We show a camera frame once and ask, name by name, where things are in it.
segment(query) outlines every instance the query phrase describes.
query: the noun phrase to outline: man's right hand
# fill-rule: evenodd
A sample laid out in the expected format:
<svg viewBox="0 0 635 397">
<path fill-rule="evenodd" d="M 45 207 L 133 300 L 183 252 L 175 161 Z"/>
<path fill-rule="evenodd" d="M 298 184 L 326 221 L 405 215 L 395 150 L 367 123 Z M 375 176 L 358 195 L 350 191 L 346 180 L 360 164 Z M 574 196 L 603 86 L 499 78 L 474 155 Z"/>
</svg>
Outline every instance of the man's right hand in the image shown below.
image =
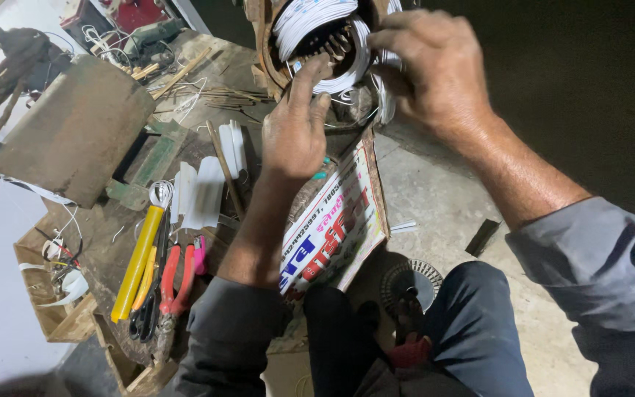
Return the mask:
<svg viewBox="0 0 635 397">
<path fill-rule="evenodd" d="M 369 35 L 367 44 L 403 59 L 407 79 L 397 69 L 375 68 L 397 96 L 401 112 L 453 148 L 485 138 L 485 123 L 495 116 L 469 22 L 444 11 L 418 10 L 388 15 L 382 28 Z"/>
</svg>

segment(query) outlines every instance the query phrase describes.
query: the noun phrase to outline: gray sleeve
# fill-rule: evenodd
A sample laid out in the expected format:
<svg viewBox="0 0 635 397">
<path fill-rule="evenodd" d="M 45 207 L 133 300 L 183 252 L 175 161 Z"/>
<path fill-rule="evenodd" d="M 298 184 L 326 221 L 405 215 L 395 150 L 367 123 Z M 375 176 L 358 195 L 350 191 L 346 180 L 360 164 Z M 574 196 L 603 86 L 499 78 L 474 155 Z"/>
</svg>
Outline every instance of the gray sleeve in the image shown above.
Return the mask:
<svg viewBox="0 0 635 397">
<path fill-rule="evenodd" d="M 578 323 L 593 396 L 635 396 L 635 215 L 595 197 L 507 235 L 525 274 Z"/>
<path fill-rule="evenodd" d="M 188 355 L 176 374 L 182 396 L 264 396 L 266 349 L 291 312 L 275 290 L 215 277 L 190 309 Z"/>
</svg>

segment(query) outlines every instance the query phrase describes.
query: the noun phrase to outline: wooden crate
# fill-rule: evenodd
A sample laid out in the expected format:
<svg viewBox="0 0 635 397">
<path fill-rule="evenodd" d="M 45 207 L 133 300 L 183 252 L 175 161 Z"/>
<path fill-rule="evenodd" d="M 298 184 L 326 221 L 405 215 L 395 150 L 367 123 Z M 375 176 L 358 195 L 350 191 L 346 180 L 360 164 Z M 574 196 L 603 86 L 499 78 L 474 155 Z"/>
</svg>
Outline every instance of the wooden crate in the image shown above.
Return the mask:
<svg viewBox="0 0 635 397">
<path fill-rule="evenodd" d="M 114 338 L 104 316 L 94 314 L 93 318 L 97 339 L 104 348 L 104 356 L 122 396 L 155 396 L 178 371 L 178 365 L 173 361 L 165 365 L 143 366 L 130 360 Z"/>
<path fill-rule="evenodd" d="M 36 224 L 36 227 L 50 235 L 54 225 L 49 214 L 46 214 Z M 33 265 L 50 266 L 44 264 L 41 248 L 46 242 L 35 229 L 26 232 L 21 239 L 13 245 L 13 251 L 19 264 L 29 263 Z M 92 294 L 87 294 L 82 302 L 73 306 L 40 307 L 40 304 L 56 302 L 50 273 L 42 269 L 26 269 L 21 272 L 23 283 L 31 299 L 33 311 L 46 340 L 49 342 L 83 342 L 94 332 L 92 312 L 97 309 L 97 302 Z"/>
</svg>

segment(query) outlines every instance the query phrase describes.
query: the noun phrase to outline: leg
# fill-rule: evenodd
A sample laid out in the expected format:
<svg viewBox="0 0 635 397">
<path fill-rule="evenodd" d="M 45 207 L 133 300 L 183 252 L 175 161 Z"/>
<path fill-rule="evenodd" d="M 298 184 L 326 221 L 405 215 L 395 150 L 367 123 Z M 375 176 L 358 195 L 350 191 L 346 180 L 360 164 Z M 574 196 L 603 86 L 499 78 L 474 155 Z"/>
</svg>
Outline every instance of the leg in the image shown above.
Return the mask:
<svg viewBox="0 0 635 397">
<path fill-rule="evenodd" d="M 456 266 L 428 309 L 431 362 L 480 396 L 532 396 L 506 276 L 480 261 Z"/>
<path fill-rule="evenodd" d="M 337 288 L 315 285 L 304 302 L 315 395 L 353 396 L 377 358 L 388 358 Z"/>
</svg>

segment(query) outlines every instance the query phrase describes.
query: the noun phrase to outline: round metal grill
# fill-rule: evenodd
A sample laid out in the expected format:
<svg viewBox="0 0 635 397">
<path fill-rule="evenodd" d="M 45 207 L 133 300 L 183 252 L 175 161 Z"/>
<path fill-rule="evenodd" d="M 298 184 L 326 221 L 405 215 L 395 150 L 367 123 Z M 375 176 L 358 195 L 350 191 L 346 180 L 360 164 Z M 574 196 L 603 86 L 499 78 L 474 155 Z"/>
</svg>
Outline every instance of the round metal grill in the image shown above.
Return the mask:
<svg viewBox="0 0 635 397">
<path fill-rule="evenodd" d="M 389 269 L 381 278 L 381 302 L 392 316 L 397 315 L 399 296 L 410 291 L 420 302 L 423 313 L 435 301 L 442 285 L 442 276 L 433 266 L 418 259 L 409 259 L 407 263 Z"/>
</svg>

